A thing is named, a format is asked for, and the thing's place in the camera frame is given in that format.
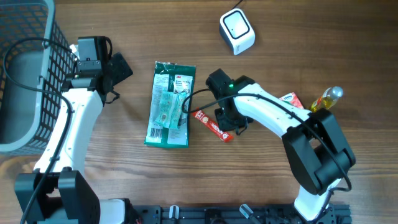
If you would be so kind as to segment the red coffee stick sachet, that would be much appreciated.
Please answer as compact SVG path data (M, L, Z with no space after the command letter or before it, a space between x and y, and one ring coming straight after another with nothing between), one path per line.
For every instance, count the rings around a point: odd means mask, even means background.
M233 136L226 132L222 131L217 123L213 121L207 114L205 114L202 110L198 110L192 113L193 117L199 120L202 124L204 124L211 132L213 132L219 139L223 142L230 142L233 140Z

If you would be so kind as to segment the teal snack packet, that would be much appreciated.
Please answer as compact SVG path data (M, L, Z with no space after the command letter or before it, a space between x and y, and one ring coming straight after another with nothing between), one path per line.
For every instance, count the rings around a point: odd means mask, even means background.
M162 90L159 102L159 115L155 119L155 124L168 129L178 129L178 122L182 114L182 105L187 97L186 92L174 93L166 89Z

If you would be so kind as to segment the red tissue pack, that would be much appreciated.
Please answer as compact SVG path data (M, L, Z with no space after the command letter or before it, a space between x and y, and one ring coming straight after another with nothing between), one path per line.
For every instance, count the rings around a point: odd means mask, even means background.
M297 108L304 109L302 102L299 100L298 96L294 92L288 93L280 97L280 100L289 103L290 105Z

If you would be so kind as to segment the yellow dish soap bottle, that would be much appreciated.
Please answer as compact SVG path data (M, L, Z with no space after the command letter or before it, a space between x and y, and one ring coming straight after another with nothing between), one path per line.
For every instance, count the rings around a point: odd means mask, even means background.
M315 100L310 111L316 112L321 108L330 109L343 96L343 89L340 86L330 87L317 100Z

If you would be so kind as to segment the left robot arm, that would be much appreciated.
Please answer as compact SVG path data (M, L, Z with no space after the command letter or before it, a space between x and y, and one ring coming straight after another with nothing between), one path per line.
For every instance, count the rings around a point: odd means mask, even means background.
M100 200L84 178L85 157L97 117L113 86L132 75L109 37L78 38L78 59L62 83L61 108L50 141L30 174L20 174L15 193L21 223L134 223L129 199Z

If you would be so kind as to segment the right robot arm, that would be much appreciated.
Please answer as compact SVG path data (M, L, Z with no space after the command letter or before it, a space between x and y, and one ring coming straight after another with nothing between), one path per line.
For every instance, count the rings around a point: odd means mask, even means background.
M266 92L253 79L231 79L221 69L206 80L219 104L215 110L222 131L241 134L257 121L281 138L290 169L300 184L294 202L298 215L308 222L323 218L330 197L348 178L356 158L334 115L292 106Z

